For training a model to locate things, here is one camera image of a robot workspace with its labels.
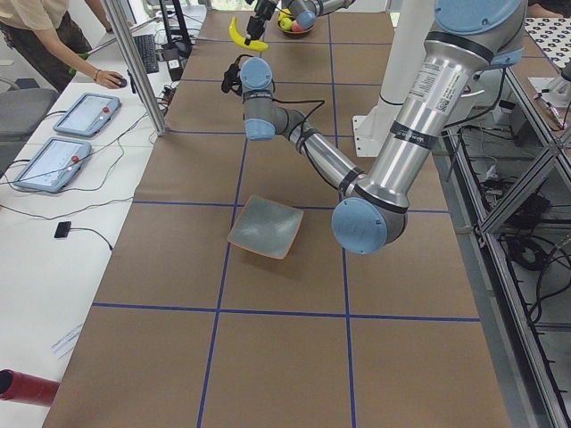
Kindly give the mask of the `person's hand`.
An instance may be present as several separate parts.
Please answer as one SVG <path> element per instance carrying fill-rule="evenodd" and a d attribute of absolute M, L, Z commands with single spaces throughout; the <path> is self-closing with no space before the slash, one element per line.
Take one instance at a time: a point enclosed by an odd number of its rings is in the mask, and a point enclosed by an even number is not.
<path fill-rule="evenodd" d="M 122 76 L 115 71 L 111 70 L 97 70 L 95 72 L 95 82 L 100 85 L 110 89 L 119 88 L 117 83 Z"/>

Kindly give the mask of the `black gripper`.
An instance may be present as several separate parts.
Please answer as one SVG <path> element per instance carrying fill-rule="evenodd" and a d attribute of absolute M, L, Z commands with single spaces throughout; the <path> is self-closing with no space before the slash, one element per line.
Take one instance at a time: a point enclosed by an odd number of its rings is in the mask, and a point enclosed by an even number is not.
<path fill-rule="evenodd" d="M 240 67 L 239 64 L 233 62 L 229 65 L 228 69 L 224 72 L 223 80 L 221 82 L 221 90 L 224 94 L 233 92 L 234 94 L 241 94 L 242 81 L 239 77 Z"/>
<path fill-rule="evenodd" d="M 255 16 L 251 16 L 246 27 L 244 42 L 250 44 L 253 40 L 260 39 L 265 31 L 265 20 L 271 19 L 277 8 L 276 0 L 258 0 L 254 11 Z"/>

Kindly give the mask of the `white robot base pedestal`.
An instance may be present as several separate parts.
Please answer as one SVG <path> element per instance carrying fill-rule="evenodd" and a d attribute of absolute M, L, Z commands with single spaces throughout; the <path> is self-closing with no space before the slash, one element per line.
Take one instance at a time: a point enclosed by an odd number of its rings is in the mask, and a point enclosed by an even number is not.
<path fill-rule="evenodd" d="M 434 22 L 434 0 L 405 0 L 389 53 L 377 105 L 355 116 L 353 136 L 359 157 L 375 158 L 425 59 L 424 40 Z"/>

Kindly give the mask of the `person's forearm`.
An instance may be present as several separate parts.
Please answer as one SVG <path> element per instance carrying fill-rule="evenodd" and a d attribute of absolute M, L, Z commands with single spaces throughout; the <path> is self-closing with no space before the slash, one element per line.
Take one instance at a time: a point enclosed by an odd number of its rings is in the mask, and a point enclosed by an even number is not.
<path fill-rule="evenodd" d="M 34 29 L 33 33 L 50 54 L 70 66 L 75 71 L 95 80 L 95 72 L 98 69 L 70 50 L 70 48 L 60 40 L 54 28 L 41 30 Z"/>

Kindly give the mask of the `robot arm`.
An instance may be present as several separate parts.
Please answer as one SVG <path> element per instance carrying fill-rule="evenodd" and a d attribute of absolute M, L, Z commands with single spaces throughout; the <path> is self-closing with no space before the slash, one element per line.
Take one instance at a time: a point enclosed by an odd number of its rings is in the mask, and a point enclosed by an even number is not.
<path fill-rule="evenodd" d="M 307 115 L 278 101 L 269 64 L 245 56 L 225 72 L 222 89 L 241 96 L 246 137 L 285 137 L 343 197 L 331 226 L 347 251 L 370 254 L 405 230 L 408 192 L 437 143 L 468 80 L 505 69 L 522 55 L 524 1 L 439 1 L 425 60 L 370 171 L 354 165 L 314 128 Z"/>
<path fill-rule="evenodd" d="M 266 22 L 273 17 L 277 9 L 277 1 L 274 0 L 260 0 L 254 3 L 254 15 L 248 21 L 244 38 L 246 45 L 261 39 Z M 289 0 L 281 1 L 281 9 L 287 9 L 288 18 L 296 21 L 305 30 L 309 29 L 318 17 L 339 9 L 348 9 L 353 3 L 354 0 Z"/>

